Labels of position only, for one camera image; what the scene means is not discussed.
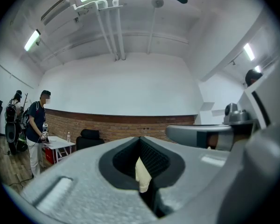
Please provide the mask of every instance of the ceiling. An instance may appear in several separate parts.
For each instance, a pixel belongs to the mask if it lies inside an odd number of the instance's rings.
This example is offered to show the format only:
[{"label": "ceiling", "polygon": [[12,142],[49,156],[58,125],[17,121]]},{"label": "ceiling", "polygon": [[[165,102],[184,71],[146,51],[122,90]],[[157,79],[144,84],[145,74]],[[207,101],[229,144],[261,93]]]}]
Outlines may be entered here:
[{"label": "ceiling", "polygon": [[[52,69],[69,61],[109,53],[95,13],[78,18],[78,23],[61,26],[47,35],[41,16],[58,0],[24,0],[13,20],[12,28],[18,40],[25,45],[35,29],[41,32],[39,46],[29,51],[29,56],[43,71]],[[156,9],[151,53],[184,57],[189,49],[191,28],[199,20],[205,0],[188,0],[181,4],[176,0],[164,0],[164,5]],[[76,6],[82,5],[74,0]],[[120,20],[125,52],[146,52],[153,21],[151,0],[119,0]],[[116,36],[114,12],[111,23]],[[102,15],[105,31],[105,16]]]}]

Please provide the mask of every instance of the navy polo shirt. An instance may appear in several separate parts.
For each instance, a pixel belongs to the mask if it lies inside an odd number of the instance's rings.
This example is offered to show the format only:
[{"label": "navy polo shirt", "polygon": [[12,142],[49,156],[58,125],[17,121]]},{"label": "navy polo shirt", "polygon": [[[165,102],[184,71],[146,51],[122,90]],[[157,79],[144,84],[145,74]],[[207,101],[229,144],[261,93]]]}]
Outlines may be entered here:
[{"label": "navy polo shirt", "polygon": [[[31,115],[32,117],[34,117],[34,122],[35,122],[37,128],[42,132],[42,125],[46,121],[46,112],[45,112],[45,109],[42,108],[39,101],[34,102],[30,106],[30,108],[28,110],[28,114]],[[32,142],[35,142],[35,143],[42,142],[39,135],[34,131],[34,129],[32,128],[32,126],[30,124],[28,125],[27,131],[26,131],[26,136]]]}]

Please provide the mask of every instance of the wooden floor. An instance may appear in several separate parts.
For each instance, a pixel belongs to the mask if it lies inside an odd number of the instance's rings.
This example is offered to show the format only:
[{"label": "wooden floor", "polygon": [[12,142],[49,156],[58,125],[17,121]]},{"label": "wooden floor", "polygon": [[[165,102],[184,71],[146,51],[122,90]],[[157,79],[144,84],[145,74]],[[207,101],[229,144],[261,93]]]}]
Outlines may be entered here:
[{"label": "wooden floor", "polygon": [[[0,179],[4,184],[10,185],[20,193],[32,177],[29,150],[27,149],[25,152],[16,155],[7,155],[8,151],[6,138],[0,137]],[[41,172],[44,172],[52,164],[46,160],[44,152],[42,152],[42,159],[45,168],[41,167]]]}]

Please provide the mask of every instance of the white cloth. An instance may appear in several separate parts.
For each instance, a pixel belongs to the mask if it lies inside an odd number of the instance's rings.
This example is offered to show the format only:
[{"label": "white cloth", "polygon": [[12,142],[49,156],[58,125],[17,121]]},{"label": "white cloth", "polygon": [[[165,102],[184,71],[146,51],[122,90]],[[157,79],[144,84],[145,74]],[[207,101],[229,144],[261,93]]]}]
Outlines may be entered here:
[{"label": "white cloth", "polygon": [[34,177],[41,174],[39,160],[41,160],[42,155],[42,144],[35,143],[27,139],[28,150],[30,153],[30,166]]},{"label": "white cloth", "polygon": [[139,192],[144,193],[148,190],[151,176],[140,158],[136,162],[135,171],[136,181],[139,182]]},{"label": "white cloth", "polygon": [[15,100],[13,100],[12,105],[15,105],[15,107],[17,108],[17,112],[20,112],[20,108],[21,108],[20,102],[18,102],[18,101],[15,99]]}]

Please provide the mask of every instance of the person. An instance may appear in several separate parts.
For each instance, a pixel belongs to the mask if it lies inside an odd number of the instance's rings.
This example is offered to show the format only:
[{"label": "person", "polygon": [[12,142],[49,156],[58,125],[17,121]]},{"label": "person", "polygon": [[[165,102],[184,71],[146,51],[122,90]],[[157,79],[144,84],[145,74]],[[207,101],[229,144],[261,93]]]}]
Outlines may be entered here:
[{"label": "person", "polygon": [[22,98],[22,91],[17,90],[14,97],[10,101],[10,104],[15,105],[15,107],[17,109],[17,116],[19,116],[20,112],[21,112],[21,98]]},{"label": "person", "polygon": [[32,175],[37,177],[40,174],[39,157],[42,155],[42,125],[46,121],[44,105],[50,102],[50,91],[43,91],[39,101],[35,101],[28,110],[29,125],[26,131],[27,145],[30,153],[30,166]]},{"label": "person", "polygon": [[[15,106],[17,118],[21,112],[21,98],[22,98],[22,91],[17,90],[14,97],[9,102],[9,105]],[[14,122],[14,127],[15,127],[14,142],[8,143],[10,153],[12,155],[15,155],[17,153],[16,147],[17,147],[17,142],[18,142],[19,135],[21,132],[21,127],[20,127],[18,119],[16,119],[16,121]]]},{"label": "person", "polygon": [[258,79],[262,77],[262,74],[260,72],[257,72],[255,70],[249,70],[246,74],[245,81],[247,83],[247,86],[249,87],[253,83],[255,83]]}]

